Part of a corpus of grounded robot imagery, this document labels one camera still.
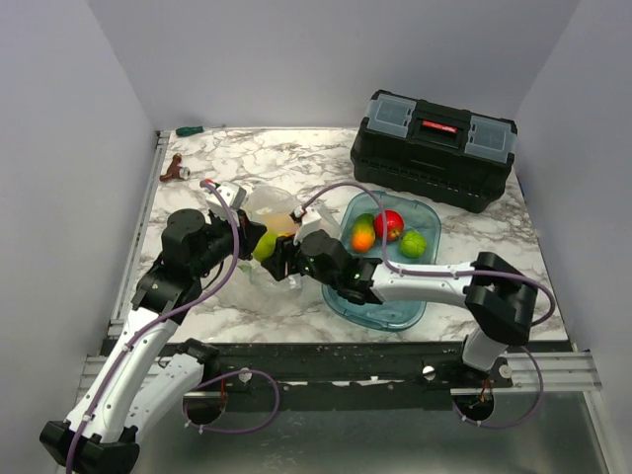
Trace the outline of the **orange green fake mango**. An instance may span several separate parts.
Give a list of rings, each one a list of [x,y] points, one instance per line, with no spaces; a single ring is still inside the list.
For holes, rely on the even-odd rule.
[[[376,239],[373,222],[371,213],[356,218],[351,235],[351,246],[355,252],[366,253],[372,249]]]

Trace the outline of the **light green fake pear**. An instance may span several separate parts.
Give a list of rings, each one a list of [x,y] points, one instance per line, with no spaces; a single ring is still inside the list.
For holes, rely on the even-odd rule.
[[[253,258],[260,263],[269,258],[275,252],[277,238],[277,233],[266,232],[255,247]]]

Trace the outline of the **translucent printed plastic bag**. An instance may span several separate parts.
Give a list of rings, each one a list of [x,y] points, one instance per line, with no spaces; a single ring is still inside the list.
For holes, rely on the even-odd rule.
[[[273,186],[258,186],[247,196],[243,210],[266,232],[250,261],[240,262],[220,299],[239,309],[262,314],[280,310],[303,292],[302,277],[290,275],[291,243],[298,224],[290,214],[299,206],[291,193]]]

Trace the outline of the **red fake fruit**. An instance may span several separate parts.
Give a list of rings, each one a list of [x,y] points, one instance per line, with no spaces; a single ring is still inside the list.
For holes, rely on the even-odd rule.
[[[373,229],[375,236],[381,239],[386,236],[387,242],[398,240],[405,229],[403,217],[392,209],[386,209],[374,216]]]

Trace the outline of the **green fake fruit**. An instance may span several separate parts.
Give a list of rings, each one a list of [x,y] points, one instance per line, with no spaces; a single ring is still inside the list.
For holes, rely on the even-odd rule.
[[[420,258],[426,251],[426,238],[415,230],[406,231],[399,242],[400,253],[410,259]]]

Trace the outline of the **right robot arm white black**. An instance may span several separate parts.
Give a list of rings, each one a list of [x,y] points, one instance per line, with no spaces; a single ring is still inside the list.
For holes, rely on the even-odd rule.
[[[478,327],[454,363],[456,379],[468,387],[487,379],[507,348],[528,343],[538,291],[535,281],[491,252],[451,266],[392,264],[356,257],[323,230],[298,243],[276,238],[262,266],[277,281],[311,277],[356,305],[425,301],[468,310]]]

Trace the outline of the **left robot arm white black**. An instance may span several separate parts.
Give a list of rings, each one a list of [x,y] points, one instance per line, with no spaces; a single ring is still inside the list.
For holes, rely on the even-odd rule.
[[[189,340],[153,379],[154,360],[202,293],[201,281],[226,258],[248,260],[263,224],[238,211],[230,222],[195,209],[172,213],[162,249],[140,279],[115,347],[76,407],[49,421],[39,440],[69,473],[128,473],[148,433],[192,389],[211,388],[218,351]]]

